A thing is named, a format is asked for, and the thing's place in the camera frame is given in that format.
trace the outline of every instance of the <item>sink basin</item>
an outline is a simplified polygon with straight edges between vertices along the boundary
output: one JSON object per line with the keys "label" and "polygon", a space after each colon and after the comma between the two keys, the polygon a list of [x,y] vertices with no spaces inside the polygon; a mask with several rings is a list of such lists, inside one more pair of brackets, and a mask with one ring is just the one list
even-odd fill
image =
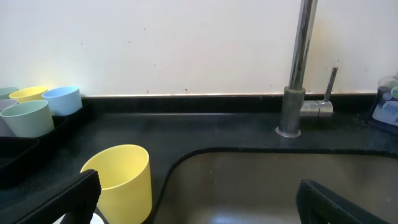
{"label": "sink basin", "polygon": [[209,152],[171,173],[154,223],[299,224],[295,196],[312,179],[398,223],[398,160],[382,156]]}

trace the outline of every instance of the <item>metal faucet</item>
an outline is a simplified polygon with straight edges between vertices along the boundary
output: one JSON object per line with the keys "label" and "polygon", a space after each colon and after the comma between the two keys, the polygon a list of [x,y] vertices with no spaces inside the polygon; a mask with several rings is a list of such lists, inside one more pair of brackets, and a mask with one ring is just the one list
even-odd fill
{"label": "metal faucet", "polygon": [[282,117],[279,126],[276,127],[276,132],[287,138],[295,138],[301,135],[299,130],[301,116],[324,117],[333,114],[333,105],[329,101],[329,97],[337,73],[336,67],[332,70],[324,100],[304,101],[304,71],[317,3],[318,0],[302,0],[301,2],[290,81],[284,89]]}

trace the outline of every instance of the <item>bottle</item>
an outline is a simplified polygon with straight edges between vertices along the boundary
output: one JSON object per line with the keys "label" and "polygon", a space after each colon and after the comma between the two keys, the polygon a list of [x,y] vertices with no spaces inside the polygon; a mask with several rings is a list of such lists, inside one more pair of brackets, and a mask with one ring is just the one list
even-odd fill
{"label": "bottle", "polygon": [[398,134],[398,72],[379,80],[369,124]]}

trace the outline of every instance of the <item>countertop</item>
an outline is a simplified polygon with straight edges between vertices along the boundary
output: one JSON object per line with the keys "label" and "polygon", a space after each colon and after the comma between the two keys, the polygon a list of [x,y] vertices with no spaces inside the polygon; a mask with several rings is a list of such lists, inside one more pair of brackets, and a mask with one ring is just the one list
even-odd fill
{"label": "countertop", "polygon": [[360,114],[336,113],[324,121],[304,120],[302,135],[294,139],[276,134],[279,118],[279,113],[101,114],[60,149],[54,149],[54,158],[41,170],[13,189],[0,190],[0,209],[79,173],[90,157],[120,144],[147,149],[154,205],[173,164],[186,154],[209,147],[394,157],[398,152],[397,136],[364,124]]}

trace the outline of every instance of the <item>tray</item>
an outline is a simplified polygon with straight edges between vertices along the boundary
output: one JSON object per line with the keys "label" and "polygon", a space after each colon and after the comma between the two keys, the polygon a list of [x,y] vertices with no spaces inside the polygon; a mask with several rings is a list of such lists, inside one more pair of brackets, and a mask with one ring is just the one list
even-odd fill
{"label": "tray", "polygon": [[55,129],[37,138],[0,137],[0,189],[10,189],[45,165],[54,152],[91,118],[84,103],[68,116],[53,116]]}

